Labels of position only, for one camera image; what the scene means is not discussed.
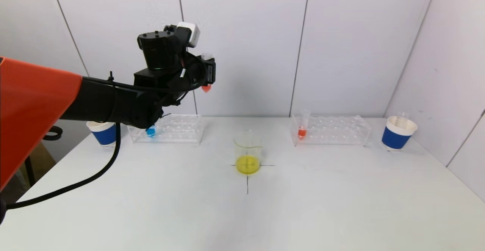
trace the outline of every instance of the orange robot arm cover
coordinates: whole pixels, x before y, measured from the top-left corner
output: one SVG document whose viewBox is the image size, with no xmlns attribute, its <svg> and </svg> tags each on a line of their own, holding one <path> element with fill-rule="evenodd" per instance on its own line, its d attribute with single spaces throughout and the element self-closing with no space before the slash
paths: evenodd
<svg viewBox="0 0 485 251">
<path fill-rule="evenodd" d="M 74 101 L 82 80 L 0 57 L 0 191 Z"/>
</svg>

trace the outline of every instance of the robotic arm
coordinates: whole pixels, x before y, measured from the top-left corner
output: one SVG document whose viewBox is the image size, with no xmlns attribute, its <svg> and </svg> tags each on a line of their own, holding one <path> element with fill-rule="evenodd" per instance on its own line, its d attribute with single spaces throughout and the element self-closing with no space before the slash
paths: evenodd
<svg viewBox="0 0 485 251">
<path fill-rule="evenodd" d="M 196 47 L 199 33 L 196 25 L 180 22 L 139 35 L 147 68 L 135 73 L 134 85 L 0 57 L 0 191 L 58 119 L 146 129 L 162 117 L 163 107 L 214 83 L 215 60 L 186 51 Z"/>
<path fill-rule="evenodd" d="M 147 68 L 135 73 L 135 85 L 84 77 L 79 93 L 61 119 L 120 122 L 145 129 L 179 105 L 185 95 L 215 82 L 215 60 L 185 49 L 196 47 L 199 29 L 181 22 L 138 36 Z"/>
</svg>

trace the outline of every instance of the red liquid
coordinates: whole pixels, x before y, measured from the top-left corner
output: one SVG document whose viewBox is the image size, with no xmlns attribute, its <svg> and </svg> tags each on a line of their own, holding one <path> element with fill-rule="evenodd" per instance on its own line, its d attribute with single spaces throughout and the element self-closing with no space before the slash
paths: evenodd
<svg viewBox="0 0 485 251">
<path fill-rule="evenodd" d="M 211 90 L 211 85 L 209 84 L 209 85 L 207 85 L 207 86 L 203 86 L 203 87 L 202 87 L 202 90 L 203 90 L 204 92 L 208 93 L 208 92 L 209 92 L 209 90 Z"/>
<path fill-rule="evenodd" d="M 299 128 L 298 129 L 298 137 L 300 137 L 300 139 L 305 138 L 306 135 L 307 135 L 307 129 L 305 129 L 305 128 Z"/>
</svg>

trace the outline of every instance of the blue paper cup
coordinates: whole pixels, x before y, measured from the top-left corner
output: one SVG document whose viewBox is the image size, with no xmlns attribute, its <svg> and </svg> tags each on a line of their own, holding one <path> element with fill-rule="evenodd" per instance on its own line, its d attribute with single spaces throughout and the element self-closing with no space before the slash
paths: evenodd
<svg viewBox="0 0 485 251">
<path fill-rule="evenodd" d="M 116 141 L 116 127 L 113 122 L 98 123 L 88 121 L 86 126 L 88 126 L 102 146 L 109 146 Z"/>
<path fill-rule="evenodd" d="M 388 151 L 400 151 L 410 139 L 411 135 L 418 129 L 416 123 L 409 119 L 406 122 L 405 128 L 398 127 L 396 125 L 397 120 L 398 116 L 388 118 L 386 129 L 382 135 L 382 145 Z"/>
</svg>

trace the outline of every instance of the blue liquid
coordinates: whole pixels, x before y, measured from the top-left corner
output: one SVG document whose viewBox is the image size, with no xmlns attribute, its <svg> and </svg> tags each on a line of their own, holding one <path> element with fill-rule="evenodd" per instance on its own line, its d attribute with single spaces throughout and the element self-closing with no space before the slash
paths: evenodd
<svg viewBox="0 0 485 251">
<path fill-rule="evenodd" d="M 145 132 L 147 132 L 147 135 L 150 136 L 151 138 L 155 137 L 155 127 L 154 127 L 154 125 L 151 126 L 150 128 L 147 128 L 145 130 Z"/>
</svg>

